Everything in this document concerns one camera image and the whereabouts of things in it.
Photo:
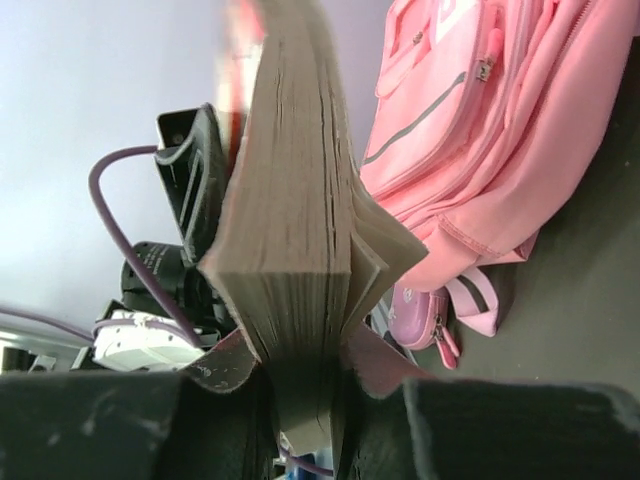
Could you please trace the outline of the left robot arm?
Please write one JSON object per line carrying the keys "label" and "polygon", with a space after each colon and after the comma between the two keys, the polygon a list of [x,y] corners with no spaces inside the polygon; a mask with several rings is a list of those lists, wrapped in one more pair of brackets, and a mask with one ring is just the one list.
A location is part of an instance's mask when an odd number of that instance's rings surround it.
{"label": "left robot arm", "polygon": [[[158,116],[160,143],[115,151],[89,175],[92,201],[125,261],[120,301],[94,330],[93,360],[121,372],[181,369],[231,333],[235,324],[218,292],[197,269],[211,246],[229,178],[212,105]],[[119,160],[152,155],[181,242],[136,244],[107,205],[100,179]]]}

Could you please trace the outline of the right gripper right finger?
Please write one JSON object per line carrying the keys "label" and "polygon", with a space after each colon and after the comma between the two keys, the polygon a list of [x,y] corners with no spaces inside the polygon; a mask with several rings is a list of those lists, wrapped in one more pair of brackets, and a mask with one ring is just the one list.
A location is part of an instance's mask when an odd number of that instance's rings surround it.
{"label": "right gripper right finger", "polygon": [[339,479],[635,479],[639,404],[601,384],[436,380],[366,326],[342,354]]}

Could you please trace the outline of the pink student backpack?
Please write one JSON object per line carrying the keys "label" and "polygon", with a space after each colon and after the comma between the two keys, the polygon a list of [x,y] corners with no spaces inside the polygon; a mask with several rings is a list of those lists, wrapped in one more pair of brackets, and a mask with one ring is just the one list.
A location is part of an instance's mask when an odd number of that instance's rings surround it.
{"label": "pink student backpack", "polygon": [[402,278],[495,333],[484,265],[527,259],[595,156],[636,33],[635,1],[396,1],[361,170],[427,248]]}

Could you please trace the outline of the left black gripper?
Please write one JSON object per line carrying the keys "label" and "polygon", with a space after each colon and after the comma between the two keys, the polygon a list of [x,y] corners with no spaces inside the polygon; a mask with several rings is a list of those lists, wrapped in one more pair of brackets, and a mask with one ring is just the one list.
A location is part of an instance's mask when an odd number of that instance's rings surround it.
{"label": "left black gripper", "polygon": [[[228,162],[211,104],[167,112],[156,121],[161,146],[154,159],[179,229],[186,259],[197,264],[211,247],[228,183]],[[233,330],[235,322],[223,300],[179,245],[149,241],[134,251],[162,290],[187,319],[203,330]],[[167,317],[164,308],[124,262],[121,302],[133,310]]]}

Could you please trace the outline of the red comic book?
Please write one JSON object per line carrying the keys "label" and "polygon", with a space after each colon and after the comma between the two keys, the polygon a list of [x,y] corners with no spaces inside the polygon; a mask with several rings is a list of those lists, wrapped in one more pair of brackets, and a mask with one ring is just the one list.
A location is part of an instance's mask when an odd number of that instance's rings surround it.
{"label": "red comic book", "polygon": [[315,1],[263,1],[246,137],[200,271],[274,391],[294,454],[331,440],[342,344],[426,254],[352,158],[332,35]]}

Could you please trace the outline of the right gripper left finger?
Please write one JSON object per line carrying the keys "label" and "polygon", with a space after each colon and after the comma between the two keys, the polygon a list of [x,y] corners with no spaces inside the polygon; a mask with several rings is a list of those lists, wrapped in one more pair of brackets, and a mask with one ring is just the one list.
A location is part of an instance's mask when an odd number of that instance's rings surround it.
{"label": "right gripper left finger", "polygon": [[182,371],[1,377],[4,479],[270,479],[276,455],[238,332]]}

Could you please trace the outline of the purple cartoon pencil case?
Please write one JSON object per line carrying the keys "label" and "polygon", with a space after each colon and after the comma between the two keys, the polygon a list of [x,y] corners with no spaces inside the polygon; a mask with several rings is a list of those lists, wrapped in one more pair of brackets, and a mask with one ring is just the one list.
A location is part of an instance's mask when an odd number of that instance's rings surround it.
{"label": "purple cartoon pencil case", "polygon": [[396,285],[389,312],[389,330],[403,348],[418,351],[435,345],[443,365],[455,369],[460,349],[447,327],[446,289],[425,293]]}

